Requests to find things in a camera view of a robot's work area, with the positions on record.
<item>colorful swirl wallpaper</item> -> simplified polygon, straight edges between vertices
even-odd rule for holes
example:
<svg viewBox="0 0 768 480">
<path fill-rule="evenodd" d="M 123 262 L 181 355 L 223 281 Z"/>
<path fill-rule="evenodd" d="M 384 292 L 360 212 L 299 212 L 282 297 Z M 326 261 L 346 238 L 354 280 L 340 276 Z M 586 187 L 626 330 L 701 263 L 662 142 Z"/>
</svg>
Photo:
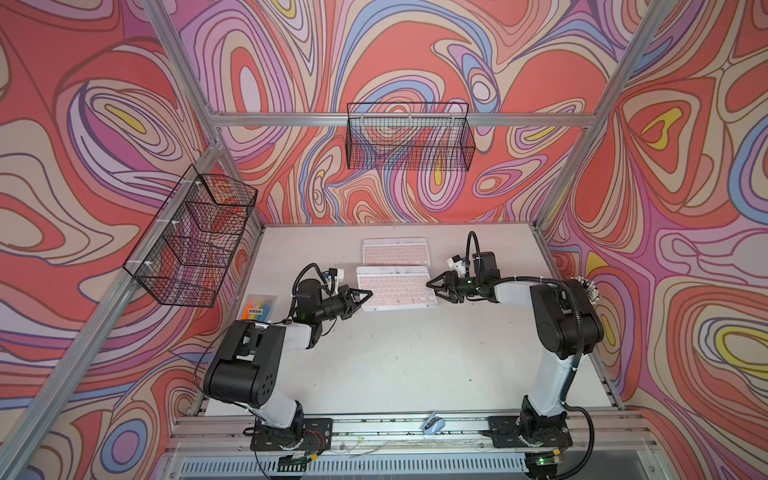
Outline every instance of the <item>colorful swirl wallpaper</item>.
<svg viewBox="0 0 768 480">
<path fill-rule="evenodd" d="M 76 3 L 0 2 L 0 441 L 207 146 L 139 4 Z M 253 242 L 213 309 L 137 295 L 26 479 L 148 477 Z"/>
<path fill-rule="evenodd" d="M 679 2 L 546 237 L 681 478 L 768 478 L 768 3 Z"/>
<path fill-rule="evenodd" d="M 335 112 L 352 101 L 591 112 L 642 1 L 188 0 L 172 18 L 214 111 Z M 467 172 L 348 171 L 345 128 L 222 131 L 265 223 L 529 221 L 578 136 L 479 127 Z"/>
<path fill-rule="evenodd" d="M 164 6 L 216 111 L 530 113 L 592 112 L 646 1 Z M 681 0 L 546 230 L 682 478 L 768 470 L 766 76 L 765 0 Z M 469 222 L 532 220 L 578 129 L 479 127 L 460 174 L 350 172 L 343 128 L 221 133 L 267 223 Z M 0 0 L 0 441 L 206 146 L 142 0 Z M 26 478 L 151 475 L 254 241 L 213 309 L 137 295 Z"/>
</svg>

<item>wire mesh basket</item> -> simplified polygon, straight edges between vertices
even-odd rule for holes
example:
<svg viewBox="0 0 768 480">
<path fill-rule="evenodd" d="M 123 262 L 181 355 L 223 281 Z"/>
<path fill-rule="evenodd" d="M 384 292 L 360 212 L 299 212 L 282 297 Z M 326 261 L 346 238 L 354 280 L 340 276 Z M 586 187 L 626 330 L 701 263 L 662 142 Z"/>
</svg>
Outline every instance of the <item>wire mesh basket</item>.
<svg viewBox="0 0 768 480">
<path fill-rule="evenodd" d="M 239 180 L 198 174 L 138 269 L 129 272 L 162 305 L 212 307 L 256 198 L 256 189 Z"/>
<path fill-rule="evenodd" d="M 350 170 L 463 170 L 475 137 L 463 102 L 349 103 L 346 166 Z"/>
</svg>

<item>white tabletop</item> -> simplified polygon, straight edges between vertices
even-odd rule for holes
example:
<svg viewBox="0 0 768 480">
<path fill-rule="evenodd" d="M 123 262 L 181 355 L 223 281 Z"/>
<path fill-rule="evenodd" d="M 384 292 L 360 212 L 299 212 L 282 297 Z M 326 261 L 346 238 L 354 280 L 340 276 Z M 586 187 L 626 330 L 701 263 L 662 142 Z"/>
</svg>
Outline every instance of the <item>white tabletop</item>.
<svg viewBox="0 0 768 480">
<path fill-rule="evenodd" d="M 271 321 L 290 306 L 290 291 L 308 263 L 343 268 L 357 286 L 366 238 L 426 237 L 432 277 L 446 259 L 463 255 L 474 230 L 483 251 L 496 255 L 502 276 L 549 276 L 527 224 L 402 225 L 397 227 L 268 227 L 246 295 L 278 296 Z M 533 386 L 544 352 L 533 310 L 488 302 L 431 309 L 357 312 L 308 350 L 283 354 L 277 387 L 308 414 L 517 409 Z M 332 322 L 325 322 L 326 331 Z M 581 363 L 568 402 L 610 406 L 589 358 Z M 206 415 L 242 415 L 211 401 Z"/>
</svg>

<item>black cable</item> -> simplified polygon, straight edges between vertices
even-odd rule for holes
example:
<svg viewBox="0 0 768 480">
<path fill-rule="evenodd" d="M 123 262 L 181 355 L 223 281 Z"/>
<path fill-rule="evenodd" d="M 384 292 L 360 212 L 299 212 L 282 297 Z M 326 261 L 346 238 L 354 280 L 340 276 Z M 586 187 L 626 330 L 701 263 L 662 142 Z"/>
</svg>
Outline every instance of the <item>black cable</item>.
<svg viewBox="0 0 768 480">
<path fill-rule="evenodd" d="M 594 424 L 592 423 L 592 417 L 589 416 L 589 412 L 587 412 L 587 410 L 582 407 L 572 407 L 567 403 L 563 403 L 563 408 L 569 412 L 581 412 L 581 414 L 584 415 L 584 417 L 587 419 L 587 427 L 589 428 L 589 443 L 587 444 L 587 451 L 584 453 L 584 457 L 575 467 L 571 468 L 565 473 L 561 473 L 560 475 L 549 477 L 549 480 L 564 480 L 564 478 L 569 478 L 579 473 L 581 469 L 587 464 L 587 462 L 589 462 L 589 458 L 592 456 L 592 450 L 594 449 Z"/>
<path fill-rule="evenodd" d="M 261 466 L 261 462 L 259 461 L 259 454 L 256 453 L 256 450 L 253 451 L 253 456 L 256 457 L 256 463 L 259 464 L 259 470 L 261 470 L 261 475 L 264 475 L 264 478 L 266 478 L 266 480 L 272 480 L 272 477 L 267 475 L 266 472 L 264 471 L 264 467 Z"/>
<path fill-rule="evenodd" d="M 464 272 L 464 276 L 469 276 L 469 267 L 472 265 L 472 259 L 469 258 L 469 245 L 473 238 L 475 239 L 475 253 L 480 254 L 480 242 L 478 242 L 478 236 L 474 231 L 471 231 L 469 232 L 469 235 L 467 235 L 467 271 Z"/>
<path fill-rule="evenodd" d="M 592 456 L 592 450 L 594 449 L 594 424 L 592 423 L 592 418 L 589 416 L 589 412 L 587 412 L 587 410 L 582 407 L 570 406 L 565 402 L 565 397 L 568 396 L 568 390 L 571 388 L 571 384 L 576 377 L 576 369 L 578 368 L 582 355 L 584 355 L 584 325 L 581 318 L 581 309 L 579 308 L 578 301 L 576 300 L 576 296 L 574 295 L 573 290 L 571 290 L 566 282 L 562 280 L 556 280 L 554 278 L 544 278 L 537 276 L 508 276 L 506 278 L 488 282 L 487 285 L 479 287 L 478 290 L 493 288 L 494 286 L 505 282 L 542 282 L 557 285 L 565 292 L 565 296 L 568 299 L 569 305 L 571 306 L 571 314 L 574 316 L 574 323 L 576 324 L 576 351 L 574 352 L 574 358 L 571 360 L 571 371 L 568 372 L 568 377 L 565 379 L 563 389 L 560 391 L 560 402 L 564 409 L 568 410 L 569 412 L 581 412 L 587 419 L 587 425 L 589 427 L 589 443 L 584 457 L 575 467 L 563 474 L 549 478 L 549 480 L 564 480 L 565 478 L 570 478 L 571 476 L 579 473 L 579 471 L 589 461 L 589 458 Z"/>
<path fill-rule="evenodd" d="M 328 290 L 328 286 L 326 285 L 326 280 L 323 278 L 323 271 L 320 269 L 319 266 L 317 266 L 317 263 L 310 263 L 309 265 L 305 266 L 301 273 L 299 273 L 299 276 L 296 277 L 296 280 L 293 282 L 293 289 L 291 290 L 291 293 L 295 296 L 296 290 L 299 288 L 299 282 L 301 281 L 302 277 L 309 272 L 314 267 L 315 271 L 317 272 L 317 276 L 323 281 L 322 287 L 323 290 L 328 293 L 328 296 L 332 296 L 332 293 Z"/>
<path fill-rule="evenodd" d="M 323 335 L 321 335 L 321 336 L 326 336 L 326 335 L 328 335 L 329 333 L 331 333 L 331 330 L 333 330 L 333 327 L 334 327 L 334 326 L 336 326 L 336 321 L 337 321 L 338 319 L 339 319 L 339 317 L 336 317 L 336 318 L 333 320 L 333 325 L 331 325 L 331 328 L 329 328 L 329 329 L 328 329 L 328 331 L 327 331 L 327 332 L 325 332 L 325 333 L 324 333 Z"/>
</svg>

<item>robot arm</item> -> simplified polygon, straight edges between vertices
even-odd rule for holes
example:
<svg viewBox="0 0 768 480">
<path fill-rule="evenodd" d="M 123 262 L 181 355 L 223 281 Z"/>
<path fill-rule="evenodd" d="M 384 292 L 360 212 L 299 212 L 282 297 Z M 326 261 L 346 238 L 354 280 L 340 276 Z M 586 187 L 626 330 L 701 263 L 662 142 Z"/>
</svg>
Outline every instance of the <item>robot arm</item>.
<svg viewBox="0 0 768 480">
<path fill-rule="evenodd" d="M 470 239 L 475 239 L 475 255 L 470 259 Z M 473 263 L 475 276 L 469 276 L 469 263 Z M 496 266 L 493 252 L 481 252 L 477 236 L 470 232 L 467 238 L 466 257 L 448 260 L 450 270 L 427 282 L 435 294 L 451 303 L 464 300 L 492 303 L 514 303 L 534 310 L 536 331 L 545 348 L 538 367 L 536 380 L 529 395 L 523 398 L 519 417 L 511 431 L 499 433 L 493 428 L 486 432 L 496 438 L 504 436 L 506 443 L 498 446 L 514 446 L 521 442 L 526 446 L 554 446 L 563 450 L 572 445 L 565 425 L 566 410 L 583 412 L 590 426 L 588 453 L 576 468 L 562 476 L 554 476 L 556 465 L 539 468 L 537 462 L 529 465 L 529 476 L 536 478 L 567 478 L 583 468 L 594 444 L 594 430 L 586 410 L 570 407 L 565 399 L 581 356 L 591 353 L 603 339 L 603 326 L 578 280 L 556 280 L 543 277 L 513 276 L 502 278 Z"/>
<path fill-rule="evenodd" d="M 312 268 L 322 282 L 302 280 Z M 259 435 L 279 439 L 285 449 L 298 445 L 306 429 L 301 404 L 275 388 L 283 353 L 313 348 L 322 335 L 323 321 L 350 318 L 373 295 L 370 290 L 337 285 L 339 277 L 336 269 L 323 273 L 315 263 L 306 266 L 293 284 L 288 318 L 272 325 L 235 322 L 203 380 L 206 395 L 248 409 L 261 422 Z"/>
</svg>

